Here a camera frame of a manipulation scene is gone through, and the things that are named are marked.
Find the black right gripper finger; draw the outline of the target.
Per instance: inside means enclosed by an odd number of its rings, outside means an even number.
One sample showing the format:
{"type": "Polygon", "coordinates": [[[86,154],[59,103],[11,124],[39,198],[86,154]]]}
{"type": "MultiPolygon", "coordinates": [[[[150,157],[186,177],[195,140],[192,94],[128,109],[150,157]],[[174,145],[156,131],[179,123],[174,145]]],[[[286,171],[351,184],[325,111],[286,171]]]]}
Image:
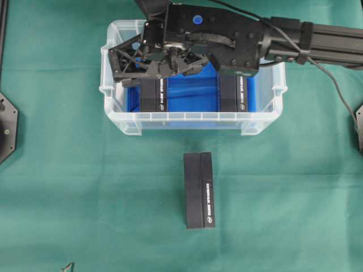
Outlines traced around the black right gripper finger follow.
{"type": "Polygon", "coordinates": [[[141,80],[128,78],[128,79],[122,79],[121,83],[123,87],[137,87],[141,84],[141,80]]]}

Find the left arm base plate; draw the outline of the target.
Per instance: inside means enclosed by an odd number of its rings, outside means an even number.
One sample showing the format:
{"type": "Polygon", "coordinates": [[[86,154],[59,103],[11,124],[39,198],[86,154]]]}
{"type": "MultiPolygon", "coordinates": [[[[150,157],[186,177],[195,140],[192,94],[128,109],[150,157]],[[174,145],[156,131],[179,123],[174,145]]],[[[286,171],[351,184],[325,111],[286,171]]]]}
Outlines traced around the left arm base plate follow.
{"type": "Polygon", "coordinates": [[[18,110],[1,93],[1,163],[15,150],[18,130],[18,110]]]}

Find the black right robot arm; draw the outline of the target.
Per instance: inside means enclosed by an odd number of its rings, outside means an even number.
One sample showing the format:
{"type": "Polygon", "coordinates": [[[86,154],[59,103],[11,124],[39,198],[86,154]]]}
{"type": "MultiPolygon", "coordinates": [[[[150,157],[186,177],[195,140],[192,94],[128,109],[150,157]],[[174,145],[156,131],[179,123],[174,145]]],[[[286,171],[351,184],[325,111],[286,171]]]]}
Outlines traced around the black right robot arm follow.
{"type": "Polygon", "coordinates": [[[195,75],[211,64],[220,74],[251,77],[263,66],[306,62],[362,68],[362,30],[261,18],[238,8],[138,1],[142,32],[114,46],[115,81],[195,75]]]}

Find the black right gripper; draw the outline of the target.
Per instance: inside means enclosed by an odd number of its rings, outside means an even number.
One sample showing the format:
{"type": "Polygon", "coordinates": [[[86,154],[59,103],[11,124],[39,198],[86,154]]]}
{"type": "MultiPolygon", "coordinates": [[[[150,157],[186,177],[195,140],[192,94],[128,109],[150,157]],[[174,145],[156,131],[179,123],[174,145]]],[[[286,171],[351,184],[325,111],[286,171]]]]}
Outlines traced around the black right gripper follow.
{"type": "Polygon", "coordinates": [[[220,74],[258,73],[262,22],[222,8],[173,2],[137,6],[146,17],[142,33],[108,51],[115,81],[188,77],[208,63],[220,74]]]}

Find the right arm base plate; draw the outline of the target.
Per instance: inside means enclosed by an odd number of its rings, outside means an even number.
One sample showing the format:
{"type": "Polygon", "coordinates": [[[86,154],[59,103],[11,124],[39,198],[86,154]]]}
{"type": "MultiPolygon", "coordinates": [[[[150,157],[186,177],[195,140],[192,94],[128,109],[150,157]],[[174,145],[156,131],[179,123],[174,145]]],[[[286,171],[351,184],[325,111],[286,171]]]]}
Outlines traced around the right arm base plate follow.
{"type": "Polygon", "coordinates": [[[360,153],[363,153],[363,105],[361,105],[358,110],[356,110],[356,120],[357,120],[357,134],[358,134],[358,148],[360,153]]]}

